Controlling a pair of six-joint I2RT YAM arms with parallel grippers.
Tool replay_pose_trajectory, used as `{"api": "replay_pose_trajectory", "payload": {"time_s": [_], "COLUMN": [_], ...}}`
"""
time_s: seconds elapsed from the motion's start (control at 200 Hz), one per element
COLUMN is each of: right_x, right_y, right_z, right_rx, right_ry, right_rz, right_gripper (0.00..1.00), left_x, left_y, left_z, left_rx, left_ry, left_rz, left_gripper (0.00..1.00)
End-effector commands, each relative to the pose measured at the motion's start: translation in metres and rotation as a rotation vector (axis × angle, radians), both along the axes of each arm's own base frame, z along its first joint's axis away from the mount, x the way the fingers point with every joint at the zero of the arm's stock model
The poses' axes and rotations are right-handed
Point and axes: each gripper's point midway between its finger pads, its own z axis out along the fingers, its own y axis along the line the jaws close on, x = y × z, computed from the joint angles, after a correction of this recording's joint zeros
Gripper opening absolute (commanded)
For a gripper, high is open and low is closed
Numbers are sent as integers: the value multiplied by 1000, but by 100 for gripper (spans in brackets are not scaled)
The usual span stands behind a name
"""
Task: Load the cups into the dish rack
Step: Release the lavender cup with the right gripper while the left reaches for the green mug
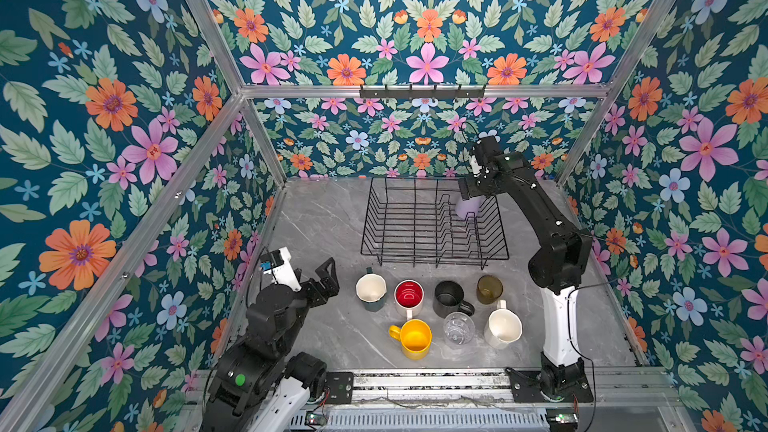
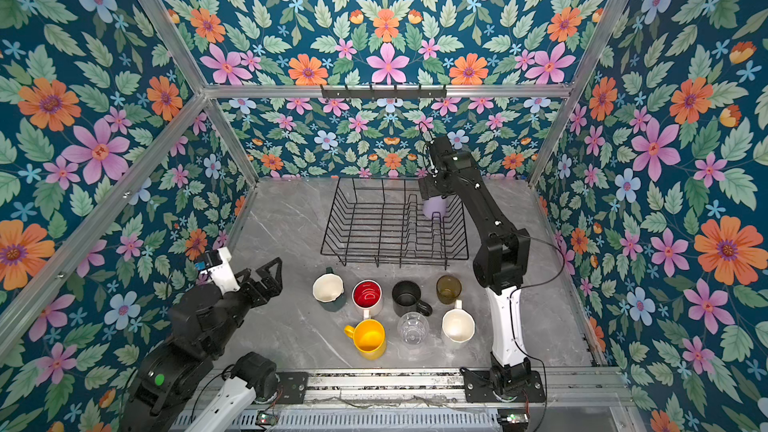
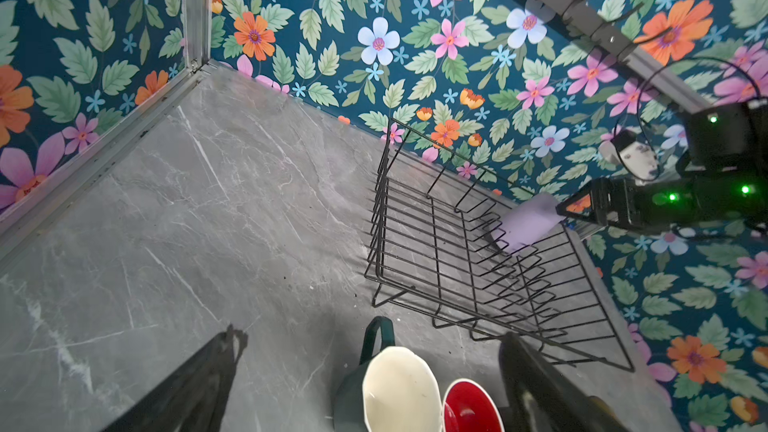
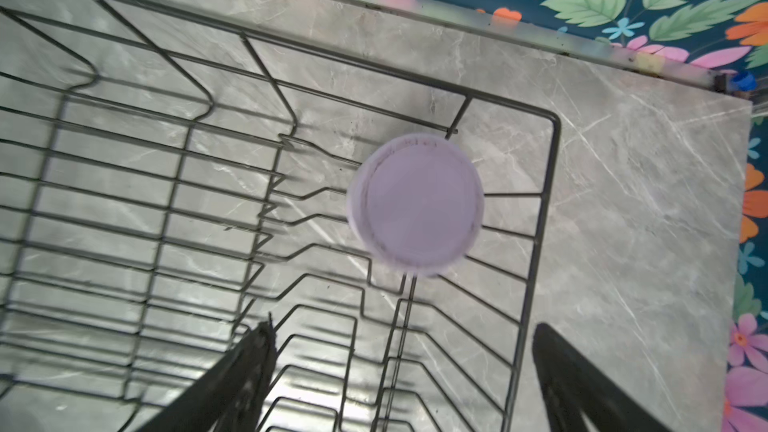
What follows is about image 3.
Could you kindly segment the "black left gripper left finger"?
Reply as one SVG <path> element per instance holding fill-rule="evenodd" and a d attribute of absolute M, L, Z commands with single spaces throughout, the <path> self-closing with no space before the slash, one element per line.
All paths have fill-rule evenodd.
<path fill-rule="evenodd" d="M 248 334 L 233 326 L 166 377 L 107 431 L 219 431 Z"/>

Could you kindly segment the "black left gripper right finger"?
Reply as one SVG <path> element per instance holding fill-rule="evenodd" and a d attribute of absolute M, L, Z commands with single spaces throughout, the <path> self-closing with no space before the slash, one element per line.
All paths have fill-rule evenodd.
<path fill-rule="evenodd" d="M 585 395 L 519 335 L 500 339 L 499 368 L 509 405 L 508 431 L 624 431 L 606 404 Z"/>

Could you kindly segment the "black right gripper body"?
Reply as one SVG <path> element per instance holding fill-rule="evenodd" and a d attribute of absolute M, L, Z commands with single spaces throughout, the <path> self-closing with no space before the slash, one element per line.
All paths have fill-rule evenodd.
<path fill-rule="evenodd" d="M 698 203 L 687 179 L 649 185 L 630 179 L 593 179 L 560 202 L 556 212 L 569 219 L 651 234 L 699 223 Z"/>

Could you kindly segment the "white mug red inside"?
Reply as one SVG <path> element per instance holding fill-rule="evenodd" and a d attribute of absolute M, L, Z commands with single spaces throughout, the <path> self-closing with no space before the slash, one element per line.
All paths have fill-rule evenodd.
<path fill-rule="evenodd" d="M 447 388 L 443 398 L 445 432 L 504 432 L 499 410 L 478 383 L 460 378 Z"/>

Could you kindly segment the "lilac cup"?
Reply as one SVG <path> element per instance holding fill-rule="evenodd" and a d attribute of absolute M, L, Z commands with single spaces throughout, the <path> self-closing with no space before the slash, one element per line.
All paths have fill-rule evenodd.
<path fill-rule="evenodd" d="M 508 254 L 533 245 L 544 238 L 562 220 L 557 213 L 558 200 L 549 193 L 533 196 L 501 218 L 490 231 L 500 250 Z"/>

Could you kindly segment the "green mug cream inside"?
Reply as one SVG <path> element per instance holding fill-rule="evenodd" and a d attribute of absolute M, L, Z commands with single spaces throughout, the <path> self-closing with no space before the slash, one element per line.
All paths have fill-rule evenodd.
<path fill-rule="evenodd" d="M 384 316 L 365 330 L 358 367 L 333 399 L 336 431 L 433 431 L 443 429 L 442 398 L 427 362 L 396 344 Z"/>

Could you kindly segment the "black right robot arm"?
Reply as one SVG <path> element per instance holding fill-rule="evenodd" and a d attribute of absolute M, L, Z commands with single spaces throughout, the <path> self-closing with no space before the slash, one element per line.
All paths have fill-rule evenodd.
<path fill-rule="evenodd" d="M 638 185 L 628 178 L 591 180 L 557 213 L 600 226 L 655 234 L 676 226 L 742 220 L 767 232 L 767 99 L 683 115 L 688 150 L 677 179 Z"/>

